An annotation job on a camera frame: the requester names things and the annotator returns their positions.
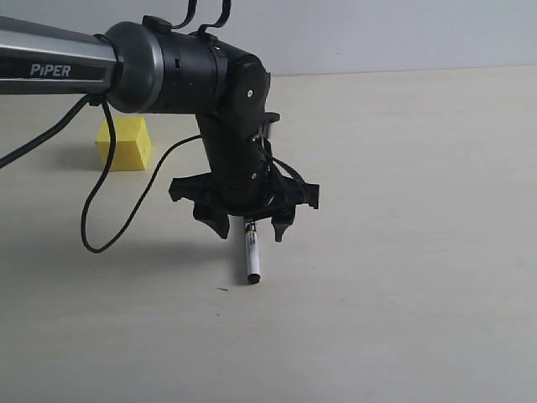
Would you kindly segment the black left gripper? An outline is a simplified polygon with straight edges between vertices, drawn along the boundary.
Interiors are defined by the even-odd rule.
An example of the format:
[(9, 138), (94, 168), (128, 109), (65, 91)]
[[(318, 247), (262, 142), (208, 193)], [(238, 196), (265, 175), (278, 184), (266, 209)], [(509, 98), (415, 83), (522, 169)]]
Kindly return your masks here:
[(274, 170), (262, 170), (244, 181), (222, 181), (212, 173), (174, 178), (169, 195), (194, 202), (193, 218), (227, 239), (228, 215), (254, 220), (271, 218), (274, 239), (281, 242), (285, 231), (294, 224), (296, 207), (319, 208), (320, 187), (299, 185)]

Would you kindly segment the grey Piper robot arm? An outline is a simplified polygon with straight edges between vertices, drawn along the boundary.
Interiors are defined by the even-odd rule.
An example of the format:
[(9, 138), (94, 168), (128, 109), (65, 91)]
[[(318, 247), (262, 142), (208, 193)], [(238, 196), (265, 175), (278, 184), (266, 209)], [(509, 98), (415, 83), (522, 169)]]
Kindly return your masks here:
[(233, 216), (269, 219), (282, 238), (297, 206), (319, 206), (320, 187), (273, 155), (270, 79), (256, 55), (151, 16), (95, 35), (1, 20), (4, 95), (77, 94), (77, 107), (194, 116), (210, 171), (173, 179), (169, 195), (192, 201), (195, 220), (221, 238)]

